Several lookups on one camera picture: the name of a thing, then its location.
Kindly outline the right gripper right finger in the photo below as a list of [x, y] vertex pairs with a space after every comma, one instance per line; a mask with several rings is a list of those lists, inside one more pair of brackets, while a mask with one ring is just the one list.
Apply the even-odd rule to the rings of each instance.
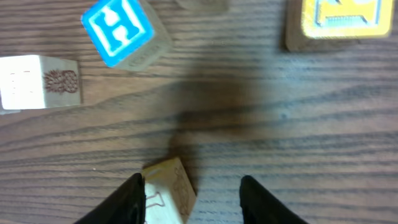
[[250, 175], [241, 179], [239, 198], [244, 224], [308, 224]]

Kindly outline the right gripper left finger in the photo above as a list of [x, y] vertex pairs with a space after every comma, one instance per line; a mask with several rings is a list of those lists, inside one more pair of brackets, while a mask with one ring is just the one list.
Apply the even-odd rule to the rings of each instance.
[[145, 217], [145, 179], [135, 173], [75, 224], [144, 224]]

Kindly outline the white block blue P side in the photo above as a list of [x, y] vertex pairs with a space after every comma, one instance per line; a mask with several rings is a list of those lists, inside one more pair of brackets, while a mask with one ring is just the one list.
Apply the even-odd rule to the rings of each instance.
[[142, 170], [145, 178], [146, 224], [185, 224], [196, 194], [177, 157]]

